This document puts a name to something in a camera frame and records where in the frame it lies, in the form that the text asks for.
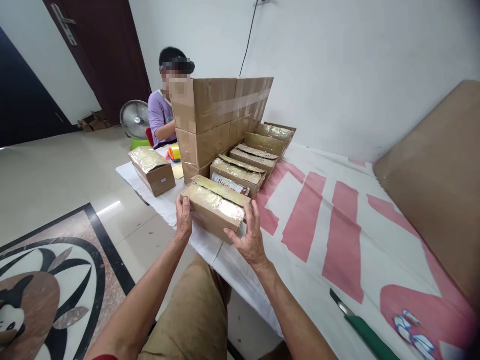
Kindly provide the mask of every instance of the khaki shorts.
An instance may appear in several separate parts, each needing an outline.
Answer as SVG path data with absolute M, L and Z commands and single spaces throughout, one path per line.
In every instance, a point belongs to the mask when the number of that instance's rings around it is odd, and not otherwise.
M 138 359 L 227 359 L 231 294 L 227 282 L 198 255 L 176 285 Z M 290 359 L 290 353 L 283 342 L 262 359 Z

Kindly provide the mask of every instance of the dark brown door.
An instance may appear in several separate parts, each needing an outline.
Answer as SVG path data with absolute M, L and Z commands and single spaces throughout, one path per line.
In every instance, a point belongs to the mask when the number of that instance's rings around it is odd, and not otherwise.
M 129 0 L 43 0 L 112 125 L 151 93 Z

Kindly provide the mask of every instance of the green knife handle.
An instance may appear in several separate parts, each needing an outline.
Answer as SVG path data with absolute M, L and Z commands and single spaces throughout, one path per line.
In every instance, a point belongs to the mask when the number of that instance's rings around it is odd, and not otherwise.
M 379 360 L 400 360 L 361 317 L 345 315 L 345 319 Z

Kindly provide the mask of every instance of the door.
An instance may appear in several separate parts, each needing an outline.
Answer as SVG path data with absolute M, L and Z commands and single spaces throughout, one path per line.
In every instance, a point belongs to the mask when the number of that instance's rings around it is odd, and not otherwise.
M 43 0 L 112 125 L 150 83 L 129 0 Z
M 0 148 L 78 130 L 0 27 Z

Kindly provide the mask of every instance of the white tablecloth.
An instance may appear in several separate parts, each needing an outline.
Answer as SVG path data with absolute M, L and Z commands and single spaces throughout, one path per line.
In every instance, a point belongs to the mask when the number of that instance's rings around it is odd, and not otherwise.
M 158 152 L 165 156 L 167 148 Z M 154 197 L 131 163 L 120 176 L 176 227 L 185 186 Z M 378 183 L 370 163 L 291 144 L 257 196 L 265 251 L 339 359 L 375 359 L 330 297 L 332 288 L 401 359 L 422 357 L 396 331 L 410 311 L 436 359 L 467 346 L 473 311 Z M 245 224 L 240 231 L 245 231 Z M 193 225 L 193 248 L 282 336 L 260 282 L 234 246 Z

